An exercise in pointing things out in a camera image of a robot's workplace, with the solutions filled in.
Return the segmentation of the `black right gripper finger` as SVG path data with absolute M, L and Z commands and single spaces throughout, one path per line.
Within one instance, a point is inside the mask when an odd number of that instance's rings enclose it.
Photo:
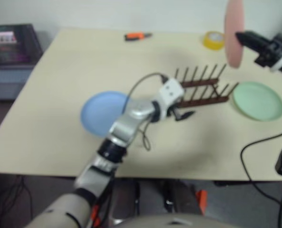
M 269 39 L 261 36 L 253 31 L 245 31 L 242 33 L 242 43 L 269 43 Z
M 259 38 L 256 37 L 250 37 L 250 36 L 238 36 L 236 35 L 236 38 L 238 39 L 239 43 L 247 47 L 255 52 L 260 52 L 262 51 L 262 42 Z

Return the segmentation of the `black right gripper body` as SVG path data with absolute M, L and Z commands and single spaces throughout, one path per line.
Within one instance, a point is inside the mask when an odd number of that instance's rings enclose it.
M 261 67 L 272 68 L 282 57 L 282 34 L 272 39 L 260 36 L 260 42 L 259 55 L 254 62 Z

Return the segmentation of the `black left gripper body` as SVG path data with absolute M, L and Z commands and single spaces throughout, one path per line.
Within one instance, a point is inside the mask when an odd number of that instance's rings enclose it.
M 177 109 L 178 107 L 176 104 L 172 105 L 168 110 L 167 110 L 167 117 L 171 117 L 172 115 L 174 116 L 174 110 Z

